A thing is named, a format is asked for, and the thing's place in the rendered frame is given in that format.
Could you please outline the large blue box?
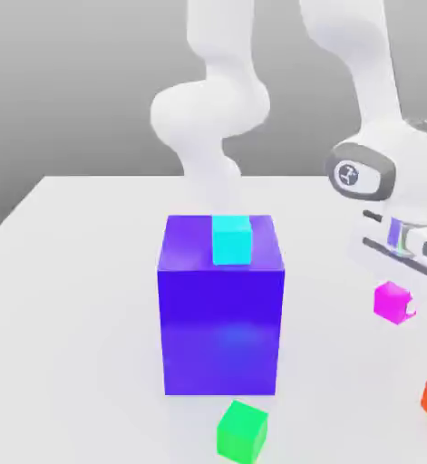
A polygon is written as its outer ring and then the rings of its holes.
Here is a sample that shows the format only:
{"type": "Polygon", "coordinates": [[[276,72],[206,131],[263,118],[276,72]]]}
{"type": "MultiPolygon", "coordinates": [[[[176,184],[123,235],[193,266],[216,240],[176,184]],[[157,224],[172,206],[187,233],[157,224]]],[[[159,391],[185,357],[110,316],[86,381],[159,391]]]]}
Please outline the large blue box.
{"type": "Polygon", "coordinates": [[[250,222],[250,265],[216,266],[209,216],[167,218],[157,279],[168,395],[276,391],[285,266],[272,218],[250,222]]]}

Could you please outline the small green cube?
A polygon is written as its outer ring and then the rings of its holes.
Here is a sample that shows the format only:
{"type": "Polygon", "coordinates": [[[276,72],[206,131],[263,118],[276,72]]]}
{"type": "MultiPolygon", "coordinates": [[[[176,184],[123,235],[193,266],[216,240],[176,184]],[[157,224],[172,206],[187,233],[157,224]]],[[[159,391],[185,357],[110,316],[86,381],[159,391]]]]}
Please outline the small green cube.
{"type": "Polygon", "coordinates": [[[267,420],[267,412],[234,400],[217,426],[217,453],[237,464],[255,464],[267,438],[267,420]]]}

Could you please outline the small magenta cube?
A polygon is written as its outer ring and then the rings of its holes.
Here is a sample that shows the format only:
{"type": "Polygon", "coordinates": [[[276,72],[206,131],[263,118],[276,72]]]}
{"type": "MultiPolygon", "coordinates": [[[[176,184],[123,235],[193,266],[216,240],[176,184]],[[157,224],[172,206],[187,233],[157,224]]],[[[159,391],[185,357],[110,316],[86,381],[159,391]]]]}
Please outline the small magenta cube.
{"type": "Polygon", "coordinates": [[[409,308],[411,302],[412,294],[391,281],[374,291],[374,313],[396,325],[416,316],[417,312],[409,308]]]}

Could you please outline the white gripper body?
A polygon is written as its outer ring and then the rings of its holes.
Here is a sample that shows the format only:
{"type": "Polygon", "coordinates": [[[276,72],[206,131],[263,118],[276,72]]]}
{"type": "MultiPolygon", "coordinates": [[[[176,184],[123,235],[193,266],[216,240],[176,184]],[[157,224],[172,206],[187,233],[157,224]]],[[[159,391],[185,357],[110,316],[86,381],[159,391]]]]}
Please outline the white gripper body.
{"type": "Polygon", "coordinates": [[[349,238],[349,255],[360,266],[369,269],[382,281],[392,281],[409,290],[413,296],[427,296],[427,275],[363,243],[363,236],[349,238]]]}

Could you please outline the small cyan cube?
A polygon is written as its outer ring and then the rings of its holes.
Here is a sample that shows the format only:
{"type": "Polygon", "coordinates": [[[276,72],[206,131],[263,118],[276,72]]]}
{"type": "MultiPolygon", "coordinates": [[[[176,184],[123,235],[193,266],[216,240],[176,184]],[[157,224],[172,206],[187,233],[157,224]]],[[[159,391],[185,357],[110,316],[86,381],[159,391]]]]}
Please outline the small cyan cube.
{"type": "Polygon", "coordinates": [[[252,236],[249,216],[213,216],[213,264],[216,266],[249,265],[252,260],[252,236]]]}

